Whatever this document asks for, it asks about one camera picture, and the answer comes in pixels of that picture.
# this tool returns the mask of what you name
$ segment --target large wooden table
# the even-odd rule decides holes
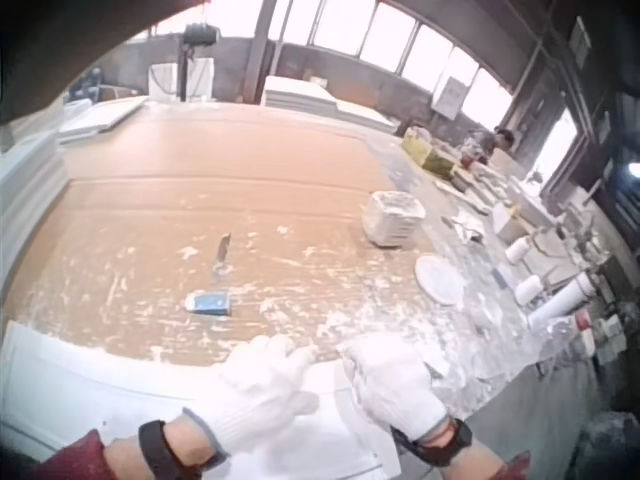
[[[475,375],[500,373],[522,316],[489,276],[502,246],[491,235],[486,248],[462,245],[440,221],[460,206],[398,144],[264,107],[147,104],[67,148],[71,185],[26,250],[4,313],[75,344],[191,365],[224,360],[258,334],[315,343],[331,359],[355,334],[399,332],[449,365],[436,388],[469,413],[509,379]],[[385,189],[411,191],[428,212],[400,250],[375,248],[361,228],[370,192]],[[469,279],[464,308],[438,306],[417,286],[414,262],[433,252]],[[196,290],[229,291],[232,315],[188,313]],[[474,315],[496,305],[501,325],[479,331]]]

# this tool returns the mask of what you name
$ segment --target watch strap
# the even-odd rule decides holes
[[[425,447],[420,442],[410,441],[404,433],[395,428],[392,428],[391,432],[400,445],[420,460],[434,467],[448,467],[461,450],[471,445],[473,437],[471,429],[462,420],[454,418],[452,422],[456,425],[456,431],[451,441],[444,447]]]
[[[187,467],[171,450],[164,436],[165,422],[154,420],[138,429],[142,456],[157,480],[195,480],[202,477],[198,467]]]

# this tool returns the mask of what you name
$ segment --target glove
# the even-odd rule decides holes
[[[316,394],[300,391],[316,357],[315,347],[295,349],[283,335],[255,337],[236,346],[215,368],[210,393],[185,409],[206,427],[214,448],[233,455],[289,426],[297,415],[318,408]]]
[[[359,337],[344,345],[342,355],[357,402],[410,441],[428,436],[448,418],[444,404],[431,391],[427,367],[399,336]]]

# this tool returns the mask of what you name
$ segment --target red cap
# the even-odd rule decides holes
[[[576,312],[573,318],[575,318],[578,330],[580,330],[581,332],[584,332],[585,330],[591,328],[591,316],[586,310],[580,310],[579,312]]]

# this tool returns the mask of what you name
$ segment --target person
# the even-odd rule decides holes
[[[469,438],[470,432],[466,443],[457,438],[460,429],[468,427],[450,417],[432,392],[419,355],[400,338],[384,334],[358,338],[346,344],[343,356],[359,404],[390,425],[420,458],[437,459],[446,480],[524,478],[510,474],[512,470],[492,451]],[[200,478],[204,468],[250,451],[298,415],[318,408],[317,395],[300,390],[315,357],[315,347],[296,349],[286,336],[258,336],[238,345],[224,364],[213,367],[210,394],[186,405],[173,421],[147,423],[137,436],[107,447],[94,429],[41,464],[35,478]]]
[[[488,165],[496,147],[506,152],[511,149],[513,142],[513,132],[507,128],[495,127],[493,132],[471,130],[460,146],[462,166],[469,168],[474,162]]]

